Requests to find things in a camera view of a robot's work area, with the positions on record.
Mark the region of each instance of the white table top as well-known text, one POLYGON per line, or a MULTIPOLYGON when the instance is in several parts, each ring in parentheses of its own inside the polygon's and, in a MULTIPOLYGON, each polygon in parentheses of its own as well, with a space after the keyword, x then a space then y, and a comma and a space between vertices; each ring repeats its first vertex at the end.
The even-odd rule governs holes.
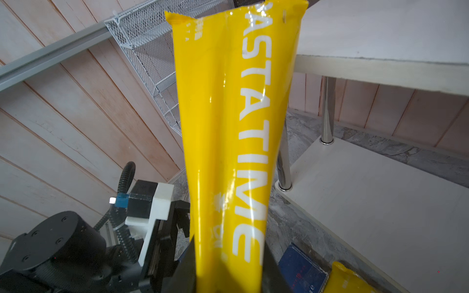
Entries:
POLYGON ((291 178, 280 194, 401 292, 469 292, 468 188, 337 137, 291 178))
POLYGON ((373 76, 378 73, 375 69, 391 66, 391 73, 378 76, 380 83, 469 95, 469 87, 461 84, 469 76, 469 1, 321 0, 303 17, 297 54, 301 63, 314 61, 297 62, 296 69, 302 72, 328 72, 334 65, 318 62, 329 60, 346 63, 338 65, 343 69, 328 72, 333 73, 329 76, 376 82, 376 77, 370 80, 360 73, 341 71, 349 70, 349 63, 359 64, 373 71, 373 76), (434 79, 442 82, 435 87, 416 78, 415 84, 401 84, 402 78, 391 76, 408 71, 409 66, 417 70, 413 74, 424 75, 431 83, 434 79))

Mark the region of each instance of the blue connector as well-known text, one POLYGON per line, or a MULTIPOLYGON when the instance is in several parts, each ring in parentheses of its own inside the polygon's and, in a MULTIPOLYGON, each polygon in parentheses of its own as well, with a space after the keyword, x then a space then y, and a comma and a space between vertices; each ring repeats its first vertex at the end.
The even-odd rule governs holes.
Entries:
POLYGON ((115 206, 118 208, 127 208, 129 204, 129 195, 123 192, 119 192, 116 196, 115 206))

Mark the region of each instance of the blue box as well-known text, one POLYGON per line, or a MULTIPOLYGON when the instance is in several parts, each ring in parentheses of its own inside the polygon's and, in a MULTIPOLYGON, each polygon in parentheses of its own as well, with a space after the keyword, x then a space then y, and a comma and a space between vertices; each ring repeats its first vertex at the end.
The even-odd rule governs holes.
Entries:
POLYGON ((320 266, 293 243, 280 259, 279 268, 294 293, 321 293, 329 278, 320 266))

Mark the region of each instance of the yellow snack bag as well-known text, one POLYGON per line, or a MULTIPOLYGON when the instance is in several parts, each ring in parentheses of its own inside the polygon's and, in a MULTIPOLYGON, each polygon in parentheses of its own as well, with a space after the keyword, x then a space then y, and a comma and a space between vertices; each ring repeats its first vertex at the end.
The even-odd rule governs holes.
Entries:
POLYGON ((332 272, 323 293, 378 293, 360 276, 339 262, 332 263, 332 272))
POLYGON ((259 292, 267 207, 305 0, 173 27, 197 292, 259 292))

